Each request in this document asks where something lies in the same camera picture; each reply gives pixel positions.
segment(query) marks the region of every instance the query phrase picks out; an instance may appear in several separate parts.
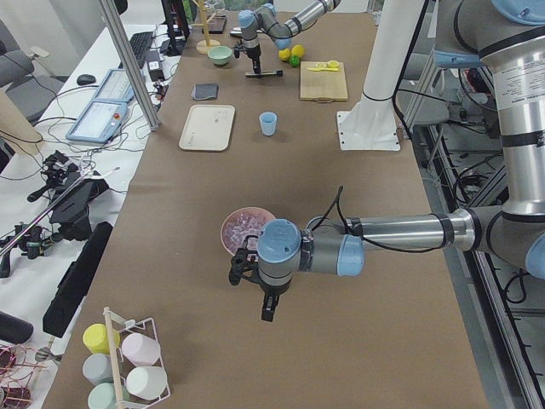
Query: keyboard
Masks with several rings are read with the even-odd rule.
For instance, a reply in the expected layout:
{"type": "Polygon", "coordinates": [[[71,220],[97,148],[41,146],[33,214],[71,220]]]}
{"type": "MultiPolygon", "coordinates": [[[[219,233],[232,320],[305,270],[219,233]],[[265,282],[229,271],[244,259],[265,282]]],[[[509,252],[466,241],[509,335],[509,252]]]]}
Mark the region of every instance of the keyboard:
{"type": "Polygon", "coordinates": [[[153,32],[137,32],[130,38],[130,48],[133,49],[138,67],[142,68],[146,62],[146,52],[153,43],[153,32]]]}

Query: computer mouse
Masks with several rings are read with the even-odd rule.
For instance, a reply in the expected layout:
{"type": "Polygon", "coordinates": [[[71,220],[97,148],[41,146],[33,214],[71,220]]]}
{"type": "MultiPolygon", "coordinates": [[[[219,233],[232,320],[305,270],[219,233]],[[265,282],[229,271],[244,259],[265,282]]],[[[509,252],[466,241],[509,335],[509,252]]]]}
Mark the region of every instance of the computer mouse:
{"type": "Polygon", "coordinates": [[[92,83],[96,83],[96,78],[91,74],[82,74],[76,79],[77,85],[87,85],[92,83]]]}

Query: lemon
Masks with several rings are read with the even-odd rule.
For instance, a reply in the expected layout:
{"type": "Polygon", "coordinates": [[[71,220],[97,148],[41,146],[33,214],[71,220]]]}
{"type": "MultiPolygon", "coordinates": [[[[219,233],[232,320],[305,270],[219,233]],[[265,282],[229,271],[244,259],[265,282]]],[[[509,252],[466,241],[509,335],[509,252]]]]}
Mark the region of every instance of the lemon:
{"type": "Polygon", "coordinates": [[[299,57],[299,59],[301,59],[301,58],[303,58],[303,55],[305,55],[305,48],[300,44],[296,44],[291,49],[291,54],[292,55],[297,55],[299,57]]]}
{"type": "Polygon", "coordinates": [[[290,57],[290,64],[294,68],[297,68],[301,64],[301,59],[297,55],[292,55],[290,57]]]}
{"type": "Polygon", "coordinates": [[[290,49],[281,49],[279,52],[278,52],[278,58],[281,60],[281,61],[288,61],[291,57],[291,51],[290,49]]]}

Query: blue joint cap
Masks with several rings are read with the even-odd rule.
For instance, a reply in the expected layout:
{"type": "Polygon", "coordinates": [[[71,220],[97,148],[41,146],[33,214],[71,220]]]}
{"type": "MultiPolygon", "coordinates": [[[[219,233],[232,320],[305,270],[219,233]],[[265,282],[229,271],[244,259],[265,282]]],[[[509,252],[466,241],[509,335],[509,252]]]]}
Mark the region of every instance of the blue joint cap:
{"type": "Polygon", "coordinates": [[[484,64],[476,54],[434,51],[435,65],[439,68],[479,68],[484,64]]]}
{"type": "Polygon", "coordinates": [[[538,279],[545,279],[545,233],[534,241],[526,253],[526,270],[538,279]]]}
{"type": "Polygon", "coordinates": [[[543,0],[491,0],[497,11],[505,18],[526,26],[545,24],[543,0]]]}
{"type": "Polygon", "coordinates": [[[291,38],[280,38],[274,41],[277,49],[288,49],[291,47],[291,38]]]}
{"type": "Polygon", "coordinates": [[[337,259],[337,275],[354,276],[364,267],[364,243],[359,237],[345,235],[337,259]]]}
{"type": "Polygon", "coordinates": [[[251,10],[242,10],[238,13],[238,24],[240,28],[250,27],[254,22],[254,13],[251,10]]]}
{"type": "Polygon", "coordinates": [[[265,3],[263,4],[263,7],[267,7],[268,9],[270,9],[272,11],[272,15],[276,15],[276,9],[274,8],[274,6],[270,3],[265,3]]]}
{"type": "Polygon", "coordinates": [[[257,240],[257,255],[265,262],[276,264],[289,260],[300,247],[301,232],[297,226],[289,220],[276,219],[261,229],[257,240]]]}

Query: bowl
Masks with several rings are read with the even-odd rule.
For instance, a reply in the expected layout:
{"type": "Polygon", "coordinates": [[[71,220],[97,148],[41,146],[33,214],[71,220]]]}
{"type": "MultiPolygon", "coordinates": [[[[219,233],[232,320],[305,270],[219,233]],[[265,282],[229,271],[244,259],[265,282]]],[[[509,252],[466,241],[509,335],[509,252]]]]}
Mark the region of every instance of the bowl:
{"type": "MultiPolygon", "coordinates": [[[[265,223],[276,219],[273,213],[261,207],[244,207],[231,213],[221,225],[223,248],[234,256],[248,235],[258,236],[265,223]]],[[[257,240],[248,241],[248,249],[257,249],[257,240]]]]}
{"type": "Polygon", "coordinates": [[[231,59],[232,49],[225,45],[217,45],[208,50],[208,57],[217,66],[224,66],[231,59]]]}

